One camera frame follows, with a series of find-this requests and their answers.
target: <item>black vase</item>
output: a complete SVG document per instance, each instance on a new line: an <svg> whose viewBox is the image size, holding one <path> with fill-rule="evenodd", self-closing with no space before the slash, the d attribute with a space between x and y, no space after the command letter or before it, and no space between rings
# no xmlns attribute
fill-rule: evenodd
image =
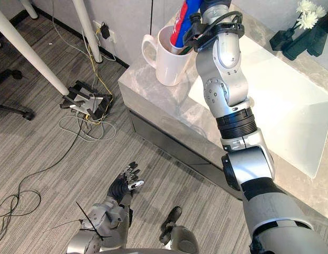
<svg viewBox="0 0 328 254"><path fill-rule="evenodd" d="M270 44L273 51L283 50L287 45L293 42L292 35L295 34L293 28L289 28L287 31L278 31L271 39Z"/></svg>

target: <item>white flower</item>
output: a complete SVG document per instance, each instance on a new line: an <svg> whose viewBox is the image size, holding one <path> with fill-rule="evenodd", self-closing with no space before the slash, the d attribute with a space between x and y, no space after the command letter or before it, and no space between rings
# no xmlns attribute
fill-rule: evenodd
<svg viewBox="0 0 328 254"><path fill-rule="evenodd" d="M303 14L300 19L297 19L297 25L300 25L299 28L313 28L313 26L317 23L318 18L315 12L309 12L307 14Z"/></svg>
<svg viewBox="0 0 328 254"><path fill-rule="evenodd" d="M308 0L302 0L301 2L298 2L298 8L296 12L301 12L304 14L307 14L308 12L315 12L317 9L317 6Z"/></svg>
<svg viewBox="0 0 328 254"><path fill-rule="evenodd" d="M318 18L320 18L320 17L323 17L323 16L326 15L326 11L325 11L325 9L320 5L320 6L318 6L317 9L316 9L316 14L317 14Z"/></svg>

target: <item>countertop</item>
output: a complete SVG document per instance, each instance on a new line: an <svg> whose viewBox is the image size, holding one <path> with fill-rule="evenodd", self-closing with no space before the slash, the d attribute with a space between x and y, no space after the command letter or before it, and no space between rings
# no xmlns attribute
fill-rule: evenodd
<svg viewBox="0 0 328 254"><path fill-rule="evenodd" d="M306 75L328 91L328 71L303 53L289 61L281 52L273 52L268 40L274 32L253 17L243 14L245 34L250 39ZM155 69L142 56L119 79L124 103L187 147L222 167L220 133L209 110L194 102L188 93L198 74L194 53L181 82L174 87L160 84ZM328 136L317 176L311 179L288 162L272 153L276 168L275 183L328 218Z"/></svg>

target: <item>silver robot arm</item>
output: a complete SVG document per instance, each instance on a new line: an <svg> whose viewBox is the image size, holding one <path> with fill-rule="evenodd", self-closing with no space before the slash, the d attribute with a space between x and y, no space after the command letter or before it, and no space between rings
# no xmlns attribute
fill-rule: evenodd
<svg viewBox="0 0 328 254"><path fill-rule="evenodd" d="M242 192L252 238L251 253L328 253L328 247L294 200L273 182L274 162L247 98L248 83L240 62L239 38L244 34L231 0L204 0L201 16L190 16L186 46L198 52L196 67L204 98L221 133L227 183Z"/></svg>
<svg viewBox="0 0 328 254"><path fill-rule="evenodd" d="M130 163L113 181L106 199L94 204L81 229L68 245L67 254L93 254L102 250L125 248L132 220L131 192L144 184L138 180L139 169Z"/></svg>

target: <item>power adapter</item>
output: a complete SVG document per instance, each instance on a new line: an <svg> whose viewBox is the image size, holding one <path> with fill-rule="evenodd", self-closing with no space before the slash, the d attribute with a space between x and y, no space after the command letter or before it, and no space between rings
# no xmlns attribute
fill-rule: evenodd
<svg viewBox="0 0 328 254"><path fill-rule="evenodd" d="M101 27L101 34L104 39L107 39L110 37L109 27L104 22Z"/></svg>

